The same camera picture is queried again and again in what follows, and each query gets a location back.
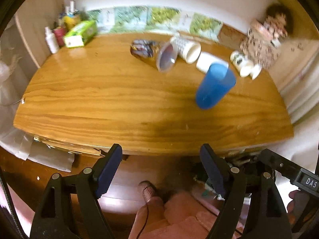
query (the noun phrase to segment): plush toy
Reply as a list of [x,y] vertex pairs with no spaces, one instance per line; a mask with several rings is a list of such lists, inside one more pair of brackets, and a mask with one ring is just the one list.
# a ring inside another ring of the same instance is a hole
[[293,21],[288,8],[272,4],[266,10],[264,24],[253,20],[240,49],[254,64],[268,70],[280,55],[280,39],[292,33]]

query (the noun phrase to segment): white container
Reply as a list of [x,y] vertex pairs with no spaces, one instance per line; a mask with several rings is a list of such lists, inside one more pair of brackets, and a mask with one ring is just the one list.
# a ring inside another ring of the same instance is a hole
[[49,27],[45,27],[45,40],[47,41],[47,45],[52,54],[55,54],[59,51],[60,47],[56,41],[56,37]]
[[197,64],[196,64],[196,68],[201,71],[202,73],[206,74],[209,67],[211,66],[211,64],[213,63],[218,63],[221,64],[223,66],[228,67],[228,63],[216,56],[213,56],[210,53],[207,52],[202,52],[198,58]]
[[179,37],[172,37],[170,42],[177,45],[178,55],[183,58],[186,63],[192,64],[199,57],[201,51],[200,43]]
[[252,78],[252,80],[255,80],[257,78],[257,76],[260,74],[262,70],[262,66],[260,64],[255,64],[253,69],[250,72],[250,77]]
[[246,59],[238,51],[234,51],[231,53],[230,60],[239,72],[240,77],[249,76],[254,66],[252,61]]
[[75,12],[75,1],[70,1],[70,13]]

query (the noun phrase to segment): wooden table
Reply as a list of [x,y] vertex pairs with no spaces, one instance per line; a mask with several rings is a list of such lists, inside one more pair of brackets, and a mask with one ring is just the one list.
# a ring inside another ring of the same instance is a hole
[[[236,75],[235,87],[212,109],[195,103],[204,77],[178,58],[168,73],[130,55],[136,38],[159,34],[98,36],[84,48],[62,48],[38,69],[19,105],[14,126],[30,134],[132,155],[197,155],[252,148],[293,136],[286,106],[266,71],[252,81]],[[202,44],[229,61],[231,50]]]

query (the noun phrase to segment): screw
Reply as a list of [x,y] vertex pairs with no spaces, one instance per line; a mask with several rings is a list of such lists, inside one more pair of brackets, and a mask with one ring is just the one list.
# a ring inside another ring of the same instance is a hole
[[83,170],[83,173],[84,173],[84,174],[89,174],[89,173],[91,173],[91,172],[92,172],[92,169],[91,169],[90,167],[85,168],[85,169]]
[[231,171],[232,173],[239,173],[239,169],[238,169],[237,167],[232,167],[232,168],[230,168],[230,171]]
[[264,173],[263,173],[263,176],[264,176],[266,179],[269,179],[269,178],[272,177],[269,172],[264,172]]
[[58,173],[55,173],[54,175],[52,175],[52,179],[54,179],[54,180],[56,180],[59,177],[60,177],[60,175]]

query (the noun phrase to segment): green box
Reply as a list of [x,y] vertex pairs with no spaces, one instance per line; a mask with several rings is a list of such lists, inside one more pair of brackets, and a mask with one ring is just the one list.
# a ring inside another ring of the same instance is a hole
[[96,33],[95,20],[82,21],[63,37],[65,46],[68,48],[84,47]]

